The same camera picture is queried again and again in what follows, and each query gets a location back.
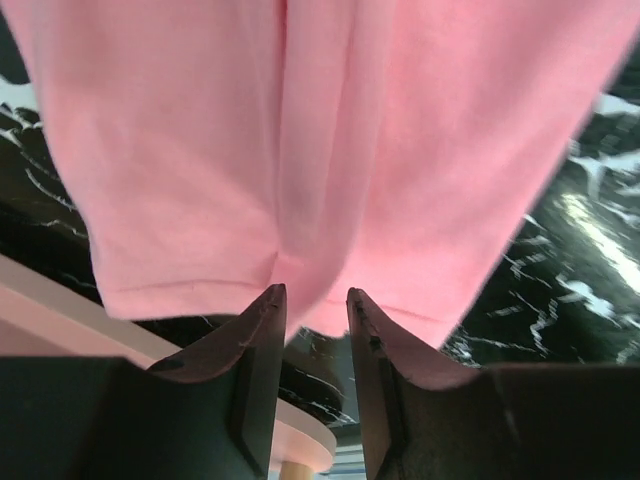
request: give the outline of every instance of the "black marble surface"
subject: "black marble surface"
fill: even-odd
[[[100,303],[86,229],[51,162],[19,56],[5,32],[0,42],[0,254]],[[457,361],[640,361],[640,49],[594,112],[444,346]],[[218,321],[140,325],[186,346]],[[348,338],[302,330],[287,358],[281,397],[357,437]]]

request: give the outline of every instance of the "folded fabric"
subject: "folded fabric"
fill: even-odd
[[[638,0],[1,0],[108,313],[455,328]]]

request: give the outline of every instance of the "pink towel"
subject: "pink towel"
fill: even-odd
[[[365,289],[439,346],[620,63],[638,0],[1,0],[121,319]]]

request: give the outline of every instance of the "pink cloth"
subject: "pink cloth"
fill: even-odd
[[[553,173],[638,0],[2,0],[122,319],[339,336],[347,289],[439,346]]]

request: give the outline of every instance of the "marble pattern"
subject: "marble pattern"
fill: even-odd
[[[100,303],[87,231],[51,162],[31,87],[1,76],[0,253]],[[209,317],[143,326],[180,346],[215,328]],[[342,384],[342,411],[321,398],[304,399],[309,409],[332,427],[357,424],[348,339],[302,330],[290,348]],[[475,367],[640,361],[640,49],[596,102],[443,351]],[[293,390],[283,387],[281,395],[294,399],[300,391]]]

